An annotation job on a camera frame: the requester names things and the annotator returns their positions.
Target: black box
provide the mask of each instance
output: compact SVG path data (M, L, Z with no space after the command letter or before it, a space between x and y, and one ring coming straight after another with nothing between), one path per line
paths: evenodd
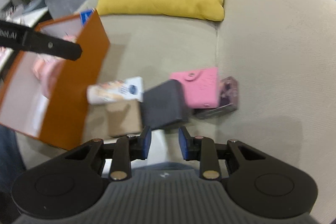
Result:
M143 94L142 124L152 130L177 128L189 120L183 88L179 81L169 80Z

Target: blue label on bag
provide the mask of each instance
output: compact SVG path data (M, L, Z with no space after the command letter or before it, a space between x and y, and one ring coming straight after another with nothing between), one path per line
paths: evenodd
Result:
M80 13L82 26L84 26L85 22L87 22L87 20L89 19L90 15L93 13L93 11L94 11L93 9L90 9L90 10L82 11Z

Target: ribbed plastic surface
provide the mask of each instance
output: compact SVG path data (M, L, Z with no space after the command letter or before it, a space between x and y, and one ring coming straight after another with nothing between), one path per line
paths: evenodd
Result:
M219 182L201 180L193 170L137 170L130 180L110 183L90 209L60 220L21 216L15 224L317 224L308 214L270 220L233 203Z

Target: beige sofa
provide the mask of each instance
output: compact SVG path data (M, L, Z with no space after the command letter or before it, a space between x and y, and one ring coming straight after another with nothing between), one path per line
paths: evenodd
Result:
M224 0L224 8L221 23L102 16L111 47L99 81L139 75L150 88L171 72L211 66L236 77L240 109L191 119L188 130L239 139L309 173L319 187L311 213L327 224L336 217L336 1ZM103 111L90 109L84 140L105 137ZM168 160L181 162L176 133L163 138Z

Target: purple package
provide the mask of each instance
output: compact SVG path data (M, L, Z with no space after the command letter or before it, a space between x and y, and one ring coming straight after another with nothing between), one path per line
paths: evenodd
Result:
M238 109L238 82L232 76L219 82L220 103L217 108L194 109L194 116L206 119L220 116Z

